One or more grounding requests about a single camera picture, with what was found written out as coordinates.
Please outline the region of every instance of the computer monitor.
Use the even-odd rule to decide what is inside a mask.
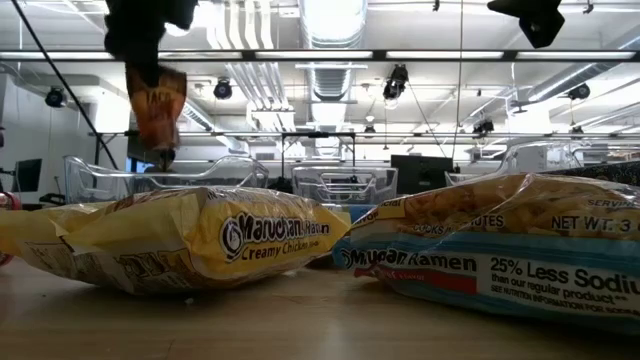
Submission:
[[[42,159],[18,161],[14,170],[12,192],[36,192],[40,184]]]
[[[392,155],[391,167],[398,169],[398,194],[412,195],[446,187],[445,172],[453,171],[453,159]]]

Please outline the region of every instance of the red stripe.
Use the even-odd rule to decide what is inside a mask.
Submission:
[[[436,270],[391,269],[377,266],[376,270],[356,269],[356,276],[375,276],[388,280],[418,281],[440,289],[457,291],[468,295],[477,294],[476,278],[457,274],[449,274]]]

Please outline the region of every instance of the table surface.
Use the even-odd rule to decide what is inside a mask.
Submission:
[[[635,338],[481,314],[337,270],[238,290],[134,297],[14,260],[0,359],[638,359]]]

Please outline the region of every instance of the yellow plastic package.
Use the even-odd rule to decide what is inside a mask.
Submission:
[[[264,189],[195,188],[109,204],[0,214],[0,252],[131,294],[230,288],[303,266],[348,230],[316,202]]]

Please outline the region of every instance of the snack bag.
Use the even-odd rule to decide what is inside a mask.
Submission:
[[[386,201],[334,247],[396,291],[640,333],[640,189],[514,175]]]
[[[176,122],[187,97],[187,75],[160,66],[157,87],[147,85],[136,67],[126,65],[127,90],[140,140],[149,150],[179,145]]]
[[[316,202],[212,187],[0,213],[0,251],[131,294],[230,288],[305,265],[349,224]]]

